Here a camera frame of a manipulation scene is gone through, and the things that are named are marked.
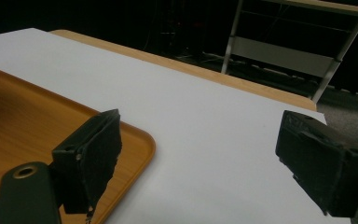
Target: wooden tray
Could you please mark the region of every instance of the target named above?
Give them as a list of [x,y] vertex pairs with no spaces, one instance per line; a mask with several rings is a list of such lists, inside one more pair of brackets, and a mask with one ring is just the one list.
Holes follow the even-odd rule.
[[[52,162],[51,150],[98,112],[0,71],[0,178],[29,161]],[[121,122],[123,148],[113,178],[92,223],[102,223],[152,159],[155,142],[146,132]],[[86,215],[66,215],[62,223],[84,223]]]

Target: table edge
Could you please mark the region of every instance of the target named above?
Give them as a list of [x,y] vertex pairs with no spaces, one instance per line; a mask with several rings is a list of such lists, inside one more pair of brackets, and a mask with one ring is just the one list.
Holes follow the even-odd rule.
[[358,17],[358,6],[345,5],[321,0],[264,0],[277,4],[284,4],[293,7],[305,7],[310,9],[328,11],[338,14],[345,14]]
[[138,49],[131,49],[125,46],[114,44],[88,35],[82,35],[69,30],[54,30],[50,33],[71,40],[75,40],[77,42],[87,44],[99,49],[106,49],[138,60],[154,63],[156,65],[167,67],[195,77],[201,77],[222,85],[229,86],[231,88],[235,88],[237,90],[247,91],[275,101],[279,101],[289,105],[295,105],[312,111],[317,111],[316,104],[312,102],[311,99],[301,95],[293,94],[288,91],[274,89],[245,79],[231,77],[228,75],[217,73],[212,70],[197,67],[192,64],[181,63],[172,59],[164,58]]

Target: dark background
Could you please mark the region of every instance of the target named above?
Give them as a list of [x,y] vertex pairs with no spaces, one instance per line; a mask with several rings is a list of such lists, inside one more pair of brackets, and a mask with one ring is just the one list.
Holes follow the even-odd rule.
[[[0,0],[0,34],[67,29],[167,56],[223,56],[237,0]],[[260,0],[244,1],[238,35],[334,57],[356,18]],[[332,86],[358,92],[358,36]]]

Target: black device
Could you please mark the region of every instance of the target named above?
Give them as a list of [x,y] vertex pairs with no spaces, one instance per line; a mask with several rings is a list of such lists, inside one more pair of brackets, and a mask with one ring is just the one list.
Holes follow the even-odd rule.
[[21,164],[0,183],[0,224],[61,223],[67,214],[90,222],[121,152],[118,110],[88,119],[52,150],[53,162]]
[[284,111],[276,155],[325,214],[354,217],[358,144],[317,119]]

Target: table surface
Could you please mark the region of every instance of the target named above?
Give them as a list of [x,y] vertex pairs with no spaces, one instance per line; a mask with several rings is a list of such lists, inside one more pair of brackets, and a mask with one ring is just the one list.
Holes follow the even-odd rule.
[[320,0],[264,0],[294,7],[306,7],[322,11],[330,11],[358,17],[358,6],[350,6],[339,3],[325,2]]
[[118,108],[154,137],[154,159],[106,223],[350,223],[325,217],[274,152],[284,110],[320,113],[36,29],[0,35],[0,70]]
[[100,49],[107,49],[115,53],[130,56],[135,59],[158,64],[160,66],[171,68],[192,76],[202,77],[213,82],[217,82],[242,91],[248,91],[254,94],[265,96],[273,100],[316,111],[316,104],[312,102],[311,99],[297,94],[293,94],[291,92],[281,91],[248,80],[239,79],[237,77],[222,76],[221,73],[217,73],[209,69],[204,69],[187,63],[177,62],[175,60],[160,57],[155,54],[140,51],[138,49],[127,48],[107,41],[102,41],[91,36],[74,33],[68,30],[56,30],[52,31],[52,33],[55,35],[63,36],[65,38],[73,39],[81,43],[92,45]]

